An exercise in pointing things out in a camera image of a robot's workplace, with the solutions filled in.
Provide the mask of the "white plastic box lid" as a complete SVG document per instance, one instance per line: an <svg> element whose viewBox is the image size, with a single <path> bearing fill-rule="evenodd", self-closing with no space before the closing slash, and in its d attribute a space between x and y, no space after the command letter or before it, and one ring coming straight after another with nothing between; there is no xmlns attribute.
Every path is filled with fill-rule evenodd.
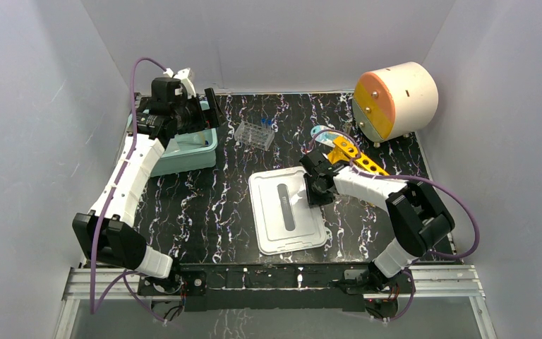
<svg viewBox="0 0 542 339"><path fill-rule="evenodd" d="M256 172L248 178L259 251L284 254L322 247L327 239L323 214L310 207L302 166Z"/></svg>

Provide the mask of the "small white plastic bag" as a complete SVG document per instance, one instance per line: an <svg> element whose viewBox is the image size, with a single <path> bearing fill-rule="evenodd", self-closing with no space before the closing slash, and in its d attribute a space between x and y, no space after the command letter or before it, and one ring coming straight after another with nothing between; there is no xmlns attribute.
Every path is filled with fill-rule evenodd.
<svg viewBox="0 0 542 339"><path fill-rule="evenodd" d="M163 154L163 157L172 157L172 156L184 154L187 151L191 150L192 147L193 147L193 143L191 142L191 140L184 140L184 139L180 140L179 138L172 139L169 142Z"/></svg>

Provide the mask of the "clear plastic well plate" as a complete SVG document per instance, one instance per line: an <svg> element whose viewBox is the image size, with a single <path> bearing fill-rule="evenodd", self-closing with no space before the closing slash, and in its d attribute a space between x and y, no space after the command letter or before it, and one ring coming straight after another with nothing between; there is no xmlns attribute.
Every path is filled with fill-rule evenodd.
<svg viewBox="0 0 542 339"><path fill-rule="evenodd" d="M275 130L266 122L253 124L242 121L234 132L236 142L261 150L269 150L274 137Z"/></svg>

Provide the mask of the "clear test tube blue cap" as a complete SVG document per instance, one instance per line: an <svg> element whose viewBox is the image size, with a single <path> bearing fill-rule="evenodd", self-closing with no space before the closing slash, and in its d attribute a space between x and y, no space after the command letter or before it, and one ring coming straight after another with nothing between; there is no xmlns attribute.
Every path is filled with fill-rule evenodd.
<svg viewBox="0 0 542 339"><path fill-rule="evenodd" d="M271 119L265 119L265 118L262 118L260 120L260 125L261 127L263 128L263 130L265 131L271 131L272 130L272 125L273 125L273 122Z"/></svg>

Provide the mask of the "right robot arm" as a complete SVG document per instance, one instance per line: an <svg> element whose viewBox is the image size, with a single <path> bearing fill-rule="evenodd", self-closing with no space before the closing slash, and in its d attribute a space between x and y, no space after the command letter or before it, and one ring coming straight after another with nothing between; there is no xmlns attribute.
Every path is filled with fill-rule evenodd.
<svg viewBox="0 0 542 339"><path fill-rule="evenodd" d="M455 222L438 193L422 180L389 179L356 169L348 162L332 164L320 151L300 159L309 206L350 196L387 212L395 238L368 267L371 287L388 292L397 275L424 256L450 233Z"/></svg>

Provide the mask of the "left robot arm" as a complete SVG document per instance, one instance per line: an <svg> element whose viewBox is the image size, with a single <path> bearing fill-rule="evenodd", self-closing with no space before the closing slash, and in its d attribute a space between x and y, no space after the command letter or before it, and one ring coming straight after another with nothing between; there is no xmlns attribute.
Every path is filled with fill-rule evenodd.
<svg viewBox="0 0 542 339"><path fill-rule="evenodd" d="M221 126L215 91L206 88L204 97L206 107L186 79L155 78L151 96L131 112L124 148L100 197L72 222L88 259L154 277L166 294L179 291L183 276L173 258L154 250L133 225L147 181L175 138Z"/></svg>

